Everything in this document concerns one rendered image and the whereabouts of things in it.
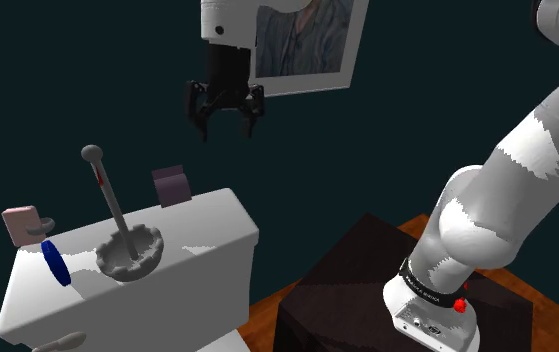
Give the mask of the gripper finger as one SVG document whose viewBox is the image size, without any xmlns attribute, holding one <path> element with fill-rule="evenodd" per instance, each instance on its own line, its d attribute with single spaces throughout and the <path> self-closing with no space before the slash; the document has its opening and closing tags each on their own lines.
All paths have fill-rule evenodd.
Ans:
<svg viewBox="0 0 559 352">
<path fill-rule="evenodd" d="M 194 124 L 203 142 L 208 138 L 209 117 L 218 110 L 219 91 L 213 84 L 187 81 L 185 84 L 185 114 Z"/>
<path fill-rule="evenodd" d="M 234 107 L 243 116 L 243 133 L 247 138 L 253 135 L 258 119 L 265 114 L 265 92 L 262 85 L 243 85 L 233 89 Z"/>
</svg>

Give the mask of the purple box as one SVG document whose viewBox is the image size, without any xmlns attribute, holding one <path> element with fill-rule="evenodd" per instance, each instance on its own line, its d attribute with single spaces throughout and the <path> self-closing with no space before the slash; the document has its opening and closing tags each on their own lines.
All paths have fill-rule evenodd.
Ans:
<svg viewBox="0 0 559 352">
<path fill-rule="evenodd" d="M 162 208 L 192 199 L 189 182 L 182 165 L 154 170 L 152 178 Z"/>
</svg>

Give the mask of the grey stick with round knob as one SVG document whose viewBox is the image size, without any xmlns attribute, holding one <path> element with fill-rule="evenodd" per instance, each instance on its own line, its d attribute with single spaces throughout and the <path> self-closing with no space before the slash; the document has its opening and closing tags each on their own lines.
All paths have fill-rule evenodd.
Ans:
<svg viewBox="0 0 559 352">
<path fill-rule="evenodd" d="M 136 260 L 139 258 L 139 254 L 133 244 L 133 242 L 131 241 L 131 239 L 129 238 L 129 229 L 128 226 L 125 222 L 125 219 L 123 217 L 123 213 L 120 209 L 120 206 L 118 204 L 118 201 L 116 199 L 115 193 L 113 191 L 113 188 L 109 182 L 106 170 L 103 166 L 102 163 L 102 158 L 103 158 L 103 150 L 94 144 L 89 144 L 86 145 L 82 148 L 81 150 L 81 156 L 82 158 L 89 162 L 93 169 L 94 169 L 94 173 L 96 175 L 96 178 L 98 180 L 99 186 L 102 190 L 102 193 L 104 195 L 104 198 L 108 204 L 108 207 L 112 213 L 112 217 L 117 225 L 117 228 L 119 230 L 121 239 L 123 241 L 123 243 L 125 244 L 125 247 L 127 249 L 127 252 L 130 256 L 130 258 L 132 260 Z"/>
</svg>

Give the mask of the grey scalloped bowl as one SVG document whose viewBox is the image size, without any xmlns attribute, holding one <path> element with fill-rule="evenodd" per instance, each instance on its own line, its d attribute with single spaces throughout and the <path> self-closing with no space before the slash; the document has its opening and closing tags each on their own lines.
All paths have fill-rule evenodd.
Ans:
<svg viewBox="0 0 559 352">
<path fill-rule="evenodd" d="M 150 274 L 158 266 L 164 250 L 164 240 L 156 227 L 134 225 L 128 237 L 138 253 L 137 259 L 131 258 L 118 231 L 95 251 L 100 271 L 119 282 L 135 281 Z"/>
</svg>

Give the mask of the white toilet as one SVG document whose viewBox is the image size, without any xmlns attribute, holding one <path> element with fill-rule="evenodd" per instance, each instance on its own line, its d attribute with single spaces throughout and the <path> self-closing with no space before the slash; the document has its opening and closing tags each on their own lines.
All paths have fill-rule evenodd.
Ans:
<svg viewBox="0 0 559 352">
<path fill-rule="evenodd" d="M 54 278 L 39 245 L 24 246 L 0 311 L 0 338 L 36 348 L 83 332 L 85 342 L 69 352 L 197 352 L 247 322 L 259 230 L 231 189 L 125 219 L 162 233 L 154 271 L 130 283 L 99 271 L 95 250 L 115 231 L 111 219 L 51 237 L 68 286 Z"/>
</svg>

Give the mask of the grey curved hook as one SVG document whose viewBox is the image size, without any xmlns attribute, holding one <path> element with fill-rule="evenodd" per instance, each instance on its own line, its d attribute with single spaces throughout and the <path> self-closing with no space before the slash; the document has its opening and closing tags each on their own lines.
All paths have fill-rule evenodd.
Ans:
<svg viewBox="0 0 559 352">
<path fill-rule="evenodd" d="M 40 236 L 46 235 L 55 227 L 55 221 L 52 218 L 44 217 L 40 219 L 40 224 L 36 226 L 26 226 L 25 230 L 29 235 Z"/>
</svg>

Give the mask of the dark robot stand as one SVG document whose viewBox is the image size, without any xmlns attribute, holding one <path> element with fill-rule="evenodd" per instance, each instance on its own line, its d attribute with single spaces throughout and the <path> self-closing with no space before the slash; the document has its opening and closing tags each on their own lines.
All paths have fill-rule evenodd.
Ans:
<svg viewBox="0 0 559 352">
<path fill-rule="evenodd" d="M 416 241 L 365 214 L 281 301 L 273 352 L 432 352 L 398 332 L 383 286 Z M 531 352 L 533 305 L 473 273 L 479 352 Z"/>
</svg>

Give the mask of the blue disc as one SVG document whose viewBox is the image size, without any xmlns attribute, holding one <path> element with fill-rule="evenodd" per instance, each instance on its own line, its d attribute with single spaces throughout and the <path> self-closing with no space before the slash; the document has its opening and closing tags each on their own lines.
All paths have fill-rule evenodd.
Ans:
<svg viewBox="0 0 559 352">
<path fill-rule="evenodd" d="M 44 259 L 54 278 L 63 287 L 70 285 L 71 277 L 69 270 L 56 246 L 50 240 L 43 241 L 40 246 Z"/>
</svg>

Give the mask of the pink box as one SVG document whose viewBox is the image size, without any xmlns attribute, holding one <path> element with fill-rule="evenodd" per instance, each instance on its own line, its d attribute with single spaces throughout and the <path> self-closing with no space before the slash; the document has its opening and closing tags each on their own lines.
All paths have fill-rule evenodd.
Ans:
<svg viewBox="0 0 559 352">
<path fill-rule="evenodd" d="M 16 247 L 22 247 L 42 242 L 45 234 L 39 236 L 29 234 L 27 228 L 37 228 L 41 226 L 40 216 L 35 206 L 22 206 L 8 208 L 2 213 L 2 218 Z"/>
</svg>

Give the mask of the white framed wall picture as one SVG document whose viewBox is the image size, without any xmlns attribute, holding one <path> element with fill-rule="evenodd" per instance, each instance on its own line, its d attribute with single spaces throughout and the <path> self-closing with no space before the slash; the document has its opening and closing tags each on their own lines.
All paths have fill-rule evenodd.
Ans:
<svg viewBox="0 0 559 352">
<path fill-rule="evenodd" d="M 351 85 L 370 0 L 311 0 L 302 10 L 258 9 L 250 82 L 267 97 Z"/>
</svg>

